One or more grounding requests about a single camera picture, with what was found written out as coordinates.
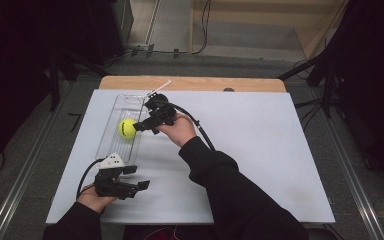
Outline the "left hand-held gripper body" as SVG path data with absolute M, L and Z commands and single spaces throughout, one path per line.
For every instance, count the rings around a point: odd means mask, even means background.
M 98 173 L 95 176 L 94 186 L 100 197 L 117 197 L 121 200 L 135 197 L 139 191 L 138 184 L 124 183 L 120 180 L 120 175 L 124 174 L 123 168 L 125 166 L 132 165 L 125 165 L 117 153 L 113 153 L 98 162 Z

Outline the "clear plastic tray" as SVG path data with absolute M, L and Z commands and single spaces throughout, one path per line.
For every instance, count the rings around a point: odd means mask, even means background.
M 132 139 L 123 138 L 118 132 L 118 124 L 125 118 L 132 118 L 137 122 L 147 116 L 144 107 L 144 97 L 120 94 L 116 97 L 109 115 L 96 158 L 102 159 L 117 153 L 126 165 L 134 165 L 139 151 L 141 132 L 136 131 Z

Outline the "white board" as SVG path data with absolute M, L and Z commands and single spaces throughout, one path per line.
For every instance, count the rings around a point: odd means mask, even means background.
M 117 90 L 93 93 L 47 220 L 57 222 L 75 200 L 80 182 L 95 174 L 86 168 L 96 158 Z M 287 93 L 169 91 L 170 102 L 196 117 L 215 148 L 235 159 L 242 174 L 304 223 L 335 218 L 300 121 Z M 165 135 L 145 132 L 138 170 L 130 181 L 149 180 L 135 198 L 106 208 L 105 222 L 122 224 L 210 224 L 203 187 L 193 183 L 178 148 Z

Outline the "wooden table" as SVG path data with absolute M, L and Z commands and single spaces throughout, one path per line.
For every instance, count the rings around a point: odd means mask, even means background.
M 260 78 L 226 77 L 180 77 L 180 76 L 105 76 L 100 89 L 153 90 L 171 83 L 165 90 L 171 91 L 226 91 L 235 92 L 281 92 L 286 88 L 282 80 Z

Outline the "black metal stand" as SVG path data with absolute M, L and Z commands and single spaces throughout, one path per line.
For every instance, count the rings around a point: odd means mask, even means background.
M 56 46 L 52 47 L 49 52 L 51 112 L 54 112 L 57 109 L 57 106 L 61 101 L 58 73 L 62 72 L 68 81 L 75 81 L 79 75 L 79 71 L 74 66 L 75 63 L 83 65 L 88 70 L 95 72 L 101 77 L 110 75 L 110 73 L 105 71 L 103 68 L 93 64 L 91 61 L 69 48 Z
M 285 81 L 309 68 L 311 68 L 311 71 L 306 79 L 306 83 L 309 87 L 317 87 L 321 82 L 324 82 L 321 107 L 325 116 L 331 118 L 330 103 L 335 77 L 335 62 L 329 51 L 322 51 L 314 58 L 306 60 L 304 63 L 281 74 L 278 76 L 278 79 Z

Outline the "person's dark lap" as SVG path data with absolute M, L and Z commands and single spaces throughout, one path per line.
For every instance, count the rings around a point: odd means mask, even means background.
M 128 225 L 123 240 L 219 240 L 207 225 Z

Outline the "person's right hand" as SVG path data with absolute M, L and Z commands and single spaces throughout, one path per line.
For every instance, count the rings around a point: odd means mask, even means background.
M 192 120 L 187 115 L 180 113 L 175 115 L 173 125 L 163 124 L 157 129 L 179 147 L 183 147 L 189 140 L 197 136 Z

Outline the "yellow tennis ball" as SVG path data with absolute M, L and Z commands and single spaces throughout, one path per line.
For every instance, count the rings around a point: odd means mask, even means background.
M 136 134 L 134 125 L 136 121 L 132 118 L 125 118 L 118 124 L 118 132 L 125 139 L 132 139 Z

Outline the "metal floor rail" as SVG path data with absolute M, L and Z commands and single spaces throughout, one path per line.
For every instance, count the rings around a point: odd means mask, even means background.
M 317 104 L 303 127 L 335 218 L 325 228 L 339 240 L 384 240 L 384 228 L 333 118 Z
M 0 207 L 0 240 L 3 239 L 3 236 L 20 204 L 20 201 L 27 189 L 27 186 L 32 178 L 33 171 L 37 165 L 37 159 L 43 148 L 43 145 L 51 131 L 54 122 L 60 112 L 61 107 L 65 103 L 67 97 L 69 96 L 73 87 L 73 82 L 64 80 L 62 85 L 59 88 L 60 100 L 56 104 L 56 107 L 53 111 L 48 113 L 45 123 L 43 124 L 37 138 L 32 145 L 32 148 L 29 152 L 25 163 L 23 164 L 12 188 L 6 198 L 3 201 L 3 204 Z

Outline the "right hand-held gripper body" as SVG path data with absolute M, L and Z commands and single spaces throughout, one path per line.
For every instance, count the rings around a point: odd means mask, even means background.
M 170 104 L 168 98 L 164 94 L 159 93 L 159 90 L 162 90 L 170 83 L 171 80 L 167 80 L 163 85 L 153 89 L 146 95 L 148 101 L 145 103 L 145 106 L 148 108 L 149 114 L 157 126 L 161 124 L 173 126 L 175 122 L 176 110 Z

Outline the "person's left hand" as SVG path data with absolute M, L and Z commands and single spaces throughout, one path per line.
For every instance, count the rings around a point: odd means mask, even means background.
M 117 197 L 100 197 L 94 185 L 84 187 L 76 201 L 83 204 L 84 206 L 92 209 L 97 213 L 102 213 L 104 209 L 117 200 Z

